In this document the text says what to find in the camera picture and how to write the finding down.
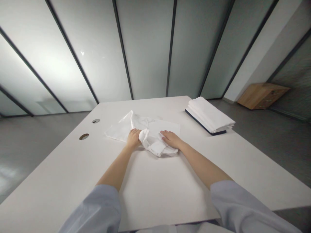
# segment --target sleeve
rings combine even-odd
[[[236,233],[301,232],[234,181],[212,184],[211,197],[228,230]]]
[[[118,191],[110,185],[97,185],[65,221],[59,233],[118,232],[120,220]]]

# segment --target table surface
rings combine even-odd
[[[0,232],[57,232],[124,146],[104,132],[130,110],[181,124],[183,140],[270,209],[311,205],[310,188],[233,130],[210,136],[184,111],[189,100],[100,103],[0,205]],[[79,140],[85,133],[89,137]],[[157,158],[145,150],[134,152],[119,196],[119,231],[219,217],[208,189],[182,155]]]

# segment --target wooden cabinet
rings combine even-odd
[[[290,88],[272,83],[251,84],[237,101],[249,109],[266,109]]]

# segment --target concrete floor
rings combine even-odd
[[[211,103],[236,121],[234,131],[311,188],[311,124],[223,100]],[[0,119],[0,203],[87,115]],[[276,213],[311,232],[311,207]]]

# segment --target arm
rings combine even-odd
[[[190,163],[191,167],[201,179],[201,181],[211,188],[213,183],[223,180],[232,180],[223,170],[213,164],[206,157],[201,155],[183,140],[181,140],[176,134],[169,131],[161,131],[164,135],[162,138],[168,145],[174,148],[178,148],[185,155],[186,159]]]
[[[115,187],[118,191],[120,190],[130,157],[133,151],[141,144],[138,139],[140,131],[137,129],[130,131],[126,146],[96,185],[106,184]]]
[[[121,221],[118,191],[132,152],[140,145],[140,130],[132,129],[126,146],[97,182],[93,191],[72,212],[59,233],[117,232]]]
[[[183,152],[195,173],[210,189],[212,202],[225,228],[236,233],[300,232],[177,135],[168,131],[161,133],[165,136],[162,139],[168,145]]]

